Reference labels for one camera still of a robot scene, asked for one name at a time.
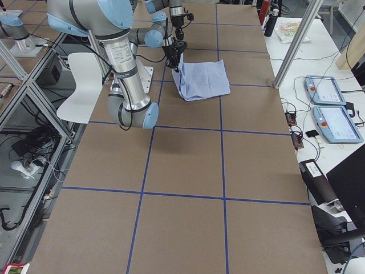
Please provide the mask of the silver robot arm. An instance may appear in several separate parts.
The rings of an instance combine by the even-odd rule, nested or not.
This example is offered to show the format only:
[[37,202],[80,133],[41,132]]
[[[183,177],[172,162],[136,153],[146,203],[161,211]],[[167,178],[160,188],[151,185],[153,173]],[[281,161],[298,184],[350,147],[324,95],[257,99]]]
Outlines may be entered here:
[[169,8],[169,15],[172,26],[175,28],[175,35],[179,41],[184,39],[184,18],[188,16],[186,9],[183,7],[182,0],[151,0],[146,1],[145,6],[150,14]]
[[146,1],[152,26],[132,28],[135,3],[130,1],[48,1],[49,25],[79,37],[93,33],[106,50],[116,86],[108,96],[112,119],[124,130],[154,128],[159,107],[144,91],[136,61],[138,45],[162,47],[167,66],[177,71],[187,48],[183,40],[186,12],[182,1]]

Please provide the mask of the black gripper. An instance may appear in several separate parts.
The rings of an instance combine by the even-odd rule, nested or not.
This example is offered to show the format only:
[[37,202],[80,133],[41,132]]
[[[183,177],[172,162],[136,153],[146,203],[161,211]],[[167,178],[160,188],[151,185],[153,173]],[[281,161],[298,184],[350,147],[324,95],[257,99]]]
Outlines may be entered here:
[[171,15],[171,22],[175,28],[175,36],[177,40],[184,39],[184,32],[182,28],[184,25],[184,17],[186,17],[186,13]]
[[167,42],[162,45],[162,49],[167,58],[167,67],[173,69],[174,72],[180,72],[183,67],[183,57],[181,54],[187,49],[186,41],[174,40],[172,43]]

